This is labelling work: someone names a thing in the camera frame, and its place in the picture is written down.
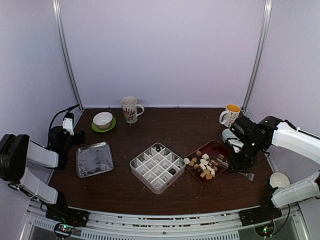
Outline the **metal tongs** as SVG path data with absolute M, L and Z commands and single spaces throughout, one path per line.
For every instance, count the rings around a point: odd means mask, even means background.
M 211 155 L 210 158 L 213 159 L 215 162 L 217 162 L 217 164 L 219 166 L 225 167 L 227 169 L 229 168 L 229 164 L 227 162 L 223 161 L 221 158 L 218 158 L 218 157 L 216 157 L 214 155 Z M 248 171 L 246 169 L 239 170 L 239 171 L 237 171 L 237 173 L 245 176 L 249 181 L 253 181 L 253 179 L 255 177 L 255 174 L 253 172 L 250 172 L 250 171 Z

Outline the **bunny print tin lid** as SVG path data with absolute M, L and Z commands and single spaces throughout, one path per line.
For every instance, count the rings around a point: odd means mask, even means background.
M 115 167 L 111 147 L 107 141 L 78 148 L 75 158 L 79 178 L 107 173 Z

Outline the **white divided tin box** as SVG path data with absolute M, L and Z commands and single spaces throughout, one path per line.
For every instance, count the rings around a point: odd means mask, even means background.
M 185 171 L 183 158 L 156 142 L 129 163 L 132 173 L 154 194 L 162 194 Z M 175 169 L 175 175 L 169 173 Z

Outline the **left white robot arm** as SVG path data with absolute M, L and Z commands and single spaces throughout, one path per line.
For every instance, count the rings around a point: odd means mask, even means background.
M 48 145 L 43 146 L 28 134 L 0 134 L 0 178 L 9 187 L 35 197 L 48 206 L 61 222 L 72 218 L 65 195 L 44 183 L 33 172 L 33 167 L 49 170 L 65 170 L 69 163 L 69 152 L 73 146 L 85 143 L 84 130 L 71 133 L 62 126 L 49 130 Z

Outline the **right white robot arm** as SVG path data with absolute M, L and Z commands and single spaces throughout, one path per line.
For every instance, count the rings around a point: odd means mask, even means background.
M 241 150 L 233 152 L 228 160 L 229 172 L 240 172 L 251 168 L 259 152 L 270 146 L 290 150 L 315 163 L 320 162 L 320 138 L 295 127 L 288 120 L 267 116 L 259 123 L 246 116 L 238 117 L 230 131 L 243 143 Z M 259 220 L 268 220 L 276 208 L 307 200 L 320 195 L 320 173 L 317 171 L 289 186 L 277 187 L 270 201 L 256 210 Z

